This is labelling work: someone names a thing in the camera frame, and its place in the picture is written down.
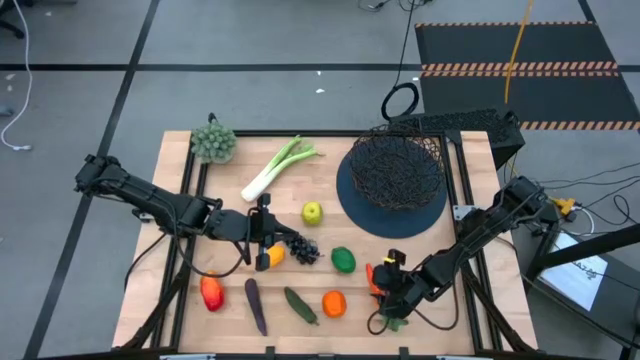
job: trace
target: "wire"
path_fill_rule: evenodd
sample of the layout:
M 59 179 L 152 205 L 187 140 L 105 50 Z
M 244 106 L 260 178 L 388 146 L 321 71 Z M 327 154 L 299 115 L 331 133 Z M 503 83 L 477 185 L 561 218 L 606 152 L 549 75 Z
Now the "wire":
M 529 0 L 529 5 L 527 6 L 527 11 L 524 13 L 524 18 L 522 19 L 522 23 L 520 24 L 520 31 L 518 31 L 518 37 L 516 37 L 516 43 L 513 46 L 513 51 L 511 52 L 511 60 L 509 61 L 509 69 L 507 70 L 507 81 L 504 86 L 504 103 L 509 103 L 509 87 L 511 86 L 511 72 L 513 71 L 513 63 L 516 61 L 516 55 L 518 54 L 518 48 L 520 47 L 520 40 L 522 39 L 522 34 L 524 33 L 524 27 L 529 22 L 529 15 L 531 14 L 531 9 L 533 8 L 533 0 Z
M 587 214 L 587 216 L 589 217 L 589 222 L 591 222 L 591 230 L 588 233 L 585 233 L 585 234 L 580 234 L 580 233 L 576 233 L 576 232 L 569 231 L 569 230 L 565 230 L 565 231 L 568 232 L 571 235 L 576 235 L 576 236 L 587 237 L 587 236 L 593 235 L 595 233 L 595 231 L 596 231 L 596 222 L 593 220 L 593 216 L 591 216 L 591 212 L 589 212 L 589 210 L 587 210 L 587 209 L 585 209 L 583 207 L 580 207 L 580 206 L 576 206 L 575 209 L 576 209 L 576 211 L 582 211 L 583 213 Z
M 129 283 L 129 276 L 131 275 L 131 272 L 133 271 L 133 269 L 136 267 L 136 265 L 138 264 L 138 262 L 140 262 L 140 260 L 147 255 L 147 253 L 149 251 L 151 251 L 153 248 L 156 247 L 156 245 L 158 245 L 160 243 L 160 240 L 164 239 L 164 237 L 167 236 L 167 233 L 162 233 L 162 235 L 160 235 L 160 237 L 153 242 L 153 244 L 149 245 L 148 248 L 146 248 L 142 253 L 140 253 L 140 255 L 138 255 L 138 257 L 133 261 L 133 263 L 131 264 L 131 266 L 129 266 L 129 270 L 127 270 L 127 275 L 125 275 L 124 277 L 124 289 L 127 290 L 127 284 Z
M 15 124 L 18 121 L 18 119 L 22 117 L 22 114 L 24 114 L 24 112 L 27 110 L 27 107 L 29 106 L 29 98 L 31 98 L 31 88 L 33 85 L 33 74 L 31 73 L 31 68 L 29 67 L 29 27 L 27 26 L 27 20 L 25 20 L 24 15 L 22 14 L 22 10 L 20 10 L 20 5 L 18 4 L 18 0 L 13 0 L 13 5 L 16 7 L 16 10 L 18 11 L 18 15 L 20 16 L 20 20 L 22 21 L 22 25 L 24 26 L 24 33 L 25 33 L 24 66 L 27 69 L 27 74 L 29 75 L 29 86 L 27 87 L 27 96 L 24 99 L 24 105 L 22 106 L 22 109 L 20 110 L 18 115 L 16 115 L 13 118 L 13 120 L 11 120 L 4 127 L 4 129 L 2 129 L 2 133 L 0 133 L 0 139 L 2 140 L 3 144 L 10 147 L 13 151 L 22 151 L 22 150 L 28 151 L 32 149 L 31 145 L 12 145 L 9 142 L 7 142 L 5 138 L 5 134 L 7 130 L 9 130 L 9 128 L 13 124 Z
M 103 182 L 103 181 L 116 181 L 119 182 L 120 180 L 117 178 L 107 178 L 107 177 L 99 177 L 96 178 L 94 180 L 92 180 L 88 187 L 90 188 L 92 185 L 94 185 L 97 182 Z M 138 189 L 142 192 L 146 192 L 146 189 L 136 185 L 136 184 L 132 184 L 132 183 L 128 183 L 127 185 Z M 193 265 L 193 263 L 191 262 L 191 260 L 189 260 L 187 258 L 187 255 L 185 254 L 184 250 L 182 250 L 182 247 L 180 246 L 180 241 L 178 241 L 178 212 L 176 211 L 176 208 L 173 206 L 173 204 L 169 201 L 167 201 L 166 199 L 158 196 L 158 194 L 156 194 L 155 192 L 150 192 L 149 196 L 151 197 L 155 197 L 156 199 L 158 199 L 159 201 L 165 203 L 169 209 L 167 210 L 167 215 L 169 215 L 170 218 L 172 218 L 172 225 L 173 225 L 173 234 L 175 236 L 171 236 L 171 241 L 174 243 L 174 245 L 176 246 L 176 250 L 178 250 L 178 254 L 180 254 L 180 257 L 182 258 L 183 263 L 185 263 L 190 269 L 191 271 L 195 272 L 196 274 L 200 275 L 200 276 L 204 276 L 204 277 L 210 277 L 210 278 L 215 278 L 215 279 L 219 279 L 219 278 L 223 278 L 226 276 L 229 276 L 231 273 L 233 273 L 234 271 L 236 271 L 236 269 L 238 269 L 238 267 L 240 266 L 240 263 L 242 263 L 242 259 L 244 258 L 244 255 L 247 254 L 247 250 L 249 249 L 249 239 L 251 238 L 251 218 L 249 216 L 247 216 L 247 236 L 245 237 L 245 246 L 244 249 L 242 250 L 242 252 L 240 253 L 240 257 L 238 258 L 238 261 L 233 265 L 233 267 L 231 267 L 231 269 L 229 269 L 229 271 L 223 273 L 223 274 L 210 274 L 210 273 L 206 273 L 200 269 L 198 269 L 195 265 Z M 247 212 L 247 215 L 252 211 L 255 210 L 256 208 L 251 208 L 249 209 L 249 211 Z
M 407 21 L 407 30 L 404 33 L 404 42 L 402 43 L 402 53 L 400 54 L 400 64 L 398 64 L 398 74 L 396 75 L 396 82 L 393 84 L 393 88 L 395 88 L 398 85 L 398 81 L 400 81 L 400 73 L 402 72 L 402 63 L 404 62 L 404 53 L 405 53 L 405 50 L 407 49 L 407 39 L 409 38 L 409 29 L 411 28 L 411 16 L 413 15 L 413 10 L 415 9 L 413 4 L 417 0 L 410 0 L 410 1 L 412 6 L 411 6 L 411 9 L 409 10 L 409 20 Z
M 611 195 L 613 195 L 613 194 L 615 194 L 615 193 L 617 193 L 617 192 L 620 192 L 620 191 L 622 191 L 622 190 L 624 190 L 624 189 L 627 189 L 627 188 L 629 188 L 629 187 L 631 187 L 631 186 L 633 186 L 633 185 L 635 185 L 635 184 L 637 184 L 637 183 L 639 183 L 639 182 L 640 182 L 640 179 L 639 179 L 639 180 L 636 180 L 636 181 L 634 181 L 634 182 L 632 182 L 631 184 L 627 184 L 627 185 L 625 185 L 625 186 L 622 186 L 622 187 L 618 188 L 617 190 L 614 190 L 614 191 L 612 191 L 612 192 L 610 192 L 610 193 L 608 193 L 608 194 L 604 195 L 603 197 L 599 198 L 598 200 L 591 202 L 589 205 L 584 205 L 583 207 L 584 207 L 584 208 L 590 208 L 590 207 L 592 207 L 593 205 L 595 205 L 595 204 L 599 203 L 600 201 L 602 201 L 602 200 L 604 200 L 604 199 L 608 198 L 609 196 L 611 196 Z
M 512 243 L 508 242 L 507 240 L 505 240 L 505 239 L 503 239 L 503 238 L 497 237 L 497 239 L 498 239 L 498 240 L 501 240 L 504 244 L 509 245 L 509 247 L 511 247 L 511 248 L 513 249 L 513 251 L 515 251 L 515 252 L 516 252 L 516 255 L 517 255 L 518 250 L 516 249 L 515 245 L 513 245 Z M 558 245 L 556 245 L 556 244 L 553 244 L 553 246 L 554 246 L 556 249 L 558 249 L 558 250 L 562 250 L 562 249 L 561 249 Z M 631 285 L 631 284 L 629 284 L 629 283 L 627 283 L 627 282 L 624 282 L 624 281 L 622 281 L 622 280 L 620 280 L 620 279 L 618 279 L 618 278 L 615 278 L 615 277 L 613 277 L 613 276 L 611 276 L 611 275 L 607 275 L 607 274 L 599 273 L 599 272 L 597 272 L 597 271 L 594 271 L 594 270 L 593 270 L 593 269 L 591 269 L 591 268 L 587 268 L 587 267 L 585 267 L 585 266 L 581 266 L 581 265 L 577 264 L 576 262 L 571 262 L 571 264 L 572 264 L 573 266 L 577 267 L 578 269 L 580 269 L 580 270 L 582 270 L 582 271 L 586 272 L 587 274 L 594 274 L 594 275 L 602 276 L 602 277 L 604 277 L 604 278 L 607 278 L 607 279 L 613 280 L 613 281 L 617 282 L 617 283 L 618 283 L 618 284 L 620 284 L 620 285 L 626 286 L 626 287 L 628 287 L 628 288 L 629 288 L 629 289 L 631 289 L 631 290 L 635 290 L 635 291 L 640 292 L 640 289 L 639 289 L 639 288 L 637 288 L 637 287 L 635 287 L 635 286 L 633 286 L 633 285 Z
M 578 181 L 593 179 L 594 177 L 598 177 L 598 176 L 603 175 L 603 174 L 609 174 L 609 173 L 614 173 L 614 172 L 618 172 L 618 171 L 621 171 L 621 170 L 629 169 L 629 168 L 632 168 L 632 167 L 635 167 L 635 166 L 638 166 L 638 165 L 640 165 L 640 162 L 629 164 L 629 165 L 624 165 L 624 166 L 621 166 L 619 168 L 615 168 L 615 169 L 611 169 L 611 170 L 601 171 L 601 172 L 599 172 L 597 174 L 590 175 L 590 176 L 587 176 L 587 177 L 583 177 L 583 178 L 580 178 L 580 179 L 575 179 L 575 180 L 544 180 L 544 181 L 538 181 L 538 182 L 541 183 L 541 184 L 550 183 L 550 182 L 578 182 Z
M 384 326 L 382 326 L 382 329 L 378 330 L 378 331 L 373 331 L 371 329 L 371 322 L 373 321 L 373 317 L 376 316 L 376 314 L 380 313 L 380 309 L 377 309 L 376 311 L 374 311 L 370 316 L 369 319 L 367 319 L 367 330 L 369 330 L 369 334 L 371 335 L 380 335 L 382 334 L 385 330 L 387 330 L 387 327 L 389 326 L 389 321 L 390 319 L 387 317 L 384 322 Z
M 572 187 L 572 186 L 578 186 L 578 185 L 594 185 L 594 186 L 618 185 L 618 184 L 622 184 L 623 182 L 627 182 L 629 180 L 635 180 L 635 179 L 640 179 L 640 175 L 630 176 L 630 177 L 628 177 L 626 179 L 610 181 L 610 182 L 578 181 L 578 182 L 574 182 L 574 183 L 567 184 L 567 185 L 549 186 L 549 187 L 546 187 L 546 189 L 548 189 L 548 190 L 558 190 L 558 189 L 566 189 L 566 188 L 569 188 L 569 187 Z
M 367 6 L 362 6 L 362 0 L 356 0 L 356 6 L 358 7 L 358 9 L 360 10 L 364 10 L 364 11 L 368 11 L 368 12 L 380 12 L 380 10 L 382 10 L 382 7 L 388 3 L 391 0 L 384 0 L 384 1 L 380 1 L 378 2 L 376 5 L 367 5 Z
M 533 281 L 531 281 L 531 279 L 526 277 L 524 274 L 520 273 L 520 277 L 522 277 L 522 280 L 524 280 L 527 283 L 529 283 L 529 285 L 531 285 L 534 289 L 538 290 L 543 295 L 545 295 L 549 299 L 553 300 L 555 303 L 557 303 L 557 304 L 561 305 L 562 307 L 566 308 L 567 310 L 569 310 L 574 315 L 579 316 L 584 321 L 589 323 L 591 326 L 593 326 L 596 329 L 598 329 L 598 330 L 602 331 L 603 333 L 607 334 L 609 337 L 617 339 L 618 341 L 622 342 L 623 344 L 625 344 L 627 346 L 640 349 L 640 345 L 638 345 L 638 344 L 636 344 L 634 342 L 630 342 L 629 340 L 624 339 L 622 336 L 620 336 L 620 335 L 614 333 L 613 331 L 605 328 L 604 326 L 598 324 L 597 322 L 595 322 L 594 320 L 592 320 L 591 318 L 589 318 L 585 314 L 581 313 L 580 311 L 574 309 L 571 305 L 567 304 L 566 301 L 558 298 L 557 296 L 555 296 L 555 295 L 551 294 L 550 292 L 548 292 L 546 289 L 543 289 L 542 287 L 540 287 L 537 284 L 535 284 Z
M 400 6 L 400 9 L 406 11 L 406 12 L 410 12 L 413 9 L 417 9 L 421 6 L 425 6 L 427 5 L 427 3 L 431 2 L 433 0 L 421 0 L 419 3 L 416 4 L 416 0 L 408 0 L 407 3 L 410 5 L 409 8 L 405 8 L 404 5 L 402 5 L 402 0 L 398 0 L 398 6 Z
M 453 322 L 449 326 L 442 326 L 434 323 L 432 320 L 429 320 L 426 316 L 424 316 L 417 308 L 414 308 L 413 311 L 418 314 L 427 324 L 433 326 L 434 328 L 442 331 L 450 331 L 458 325 L 458 320 L 460 319 L 460 306 L 458 305 L 458 289 L 456 288 L 456 273 L 458 270 L 454 270 L 453 272 L 453 281 L 451 286 L 453 286 L 453 306 L 454 306 L 454 315 Z

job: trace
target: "orange pepper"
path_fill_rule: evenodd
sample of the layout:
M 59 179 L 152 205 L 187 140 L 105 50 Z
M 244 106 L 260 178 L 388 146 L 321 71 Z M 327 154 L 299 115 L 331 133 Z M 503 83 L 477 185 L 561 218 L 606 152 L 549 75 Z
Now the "orange pepper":
M 347 312 L 347 299 L 340 291 L 329 291 L 322 297 L 322 310 L 330 318 L 338 318 Z
M 213 271 L 207 271 L 207 274 L 215 274 Z M 204 305 L 209 311 L 217 311 L 224 305 L 224 288 L 218 282 L 218 279 L 203 276 L 200 278 L 200 293 Z

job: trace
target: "grape bunch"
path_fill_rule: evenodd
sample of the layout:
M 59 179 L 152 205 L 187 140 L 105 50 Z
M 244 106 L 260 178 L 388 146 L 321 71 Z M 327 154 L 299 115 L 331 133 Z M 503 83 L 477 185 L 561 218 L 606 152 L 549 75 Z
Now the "grape bunch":
M 318 245 L 313 240 L 307 240 L 300 234 L 291 234 L 284 238 L 291 256 L 295 256 L 296 260 L 302 265 L 313 265 L 320 257 Z

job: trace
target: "red pepper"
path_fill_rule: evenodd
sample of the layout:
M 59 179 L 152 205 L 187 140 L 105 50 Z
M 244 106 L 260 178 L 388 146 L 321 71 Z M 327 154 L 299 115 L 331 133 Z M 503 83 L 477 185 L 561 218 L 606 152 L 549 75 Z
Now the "red pepper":
M 207 274 L 215 274 L 213 271 L 207 271 Z M 224 288 L 218 282 L 218 279 L 203 276 L 200 278 L 200 293 L 204 300 L 204 305 L 209 311 L 217 311 L 224 305 Z

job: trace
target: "wire mesh basket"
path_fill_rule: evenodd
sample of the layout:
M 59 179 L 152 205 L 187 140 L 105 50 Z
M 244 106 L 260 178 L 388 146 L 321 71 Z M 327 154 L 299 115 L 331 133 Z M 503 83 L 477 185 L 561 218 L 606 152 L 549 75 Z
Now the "wire mesh basket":
M 356 189 L 385 209 L 421 208 L 443 189 L 439 146 L 402 123 L 362 134 L 349 151 L 349 162 Z

